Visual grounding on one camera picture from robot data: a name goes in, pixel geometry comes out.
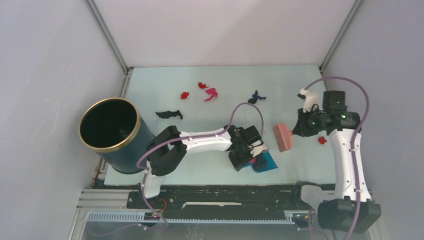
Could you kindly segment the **long black paper scrap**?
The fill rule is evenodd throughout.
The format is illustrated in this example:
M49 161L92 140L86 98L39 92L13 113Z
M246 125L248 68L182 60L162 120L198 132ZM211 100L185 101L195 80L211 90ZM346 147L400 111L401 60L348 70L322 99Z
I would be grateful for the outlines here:
M268 162L266 159L257 158L256 162L252 166L255 172L261 173L268 169Z

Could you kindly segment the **blue plastic dustpan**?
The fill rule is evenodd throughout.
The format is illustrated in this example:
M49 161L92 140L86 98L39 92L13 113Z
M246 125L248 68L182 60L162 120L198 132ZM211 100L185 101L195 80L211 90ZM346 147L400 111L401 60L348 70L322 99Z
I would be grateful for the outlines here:
M260 153L258 156L246 163L242 168L251 167L255 173L263 173L278 168L269 151Z

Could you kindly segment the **pink hand brush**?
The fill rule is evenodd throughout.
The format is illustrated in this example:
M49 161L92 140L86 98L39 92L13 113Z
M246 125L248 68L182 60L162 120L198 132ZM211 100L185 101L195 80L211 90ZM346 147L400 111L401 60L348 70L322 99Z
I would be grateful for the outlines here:
M278 123L272 128L272 131L280 153L288 151L293 147L293 133L286 123Z

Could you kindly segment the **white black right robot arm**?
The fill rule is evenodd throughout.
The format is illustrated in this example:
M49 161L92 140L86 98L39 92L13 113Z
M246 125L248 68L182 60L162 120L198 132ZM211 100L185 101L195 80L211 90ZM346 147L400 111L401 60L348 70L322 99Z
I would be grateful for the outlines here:
M297 111L292 133L305 138L326 132L334 158L335 190L328 194L317 183L297 181L290 201L297 209L316 210L322 229L362 234L378 220L382 210L373 202L363 173L361 117L348 111L345 95L343 91L325 91L319 107L316 92L300 90L298 97L304 103Z

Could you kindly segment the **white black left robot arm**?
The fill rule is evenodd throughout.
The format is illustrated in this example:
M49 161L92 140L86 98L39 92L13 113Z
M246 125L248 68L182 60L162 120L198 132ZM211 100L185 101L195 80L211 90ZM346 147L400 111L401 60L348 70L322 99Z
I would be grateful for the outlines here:
M227 152L233 168L238 172L261 154L268 146L255 126L248 128L226 125L213 131L184 132L172 125L157 135L148 145L137 167L146 172L141 182L138 201L145 208L153 208L164 176L172 173L187 155L219 151Z

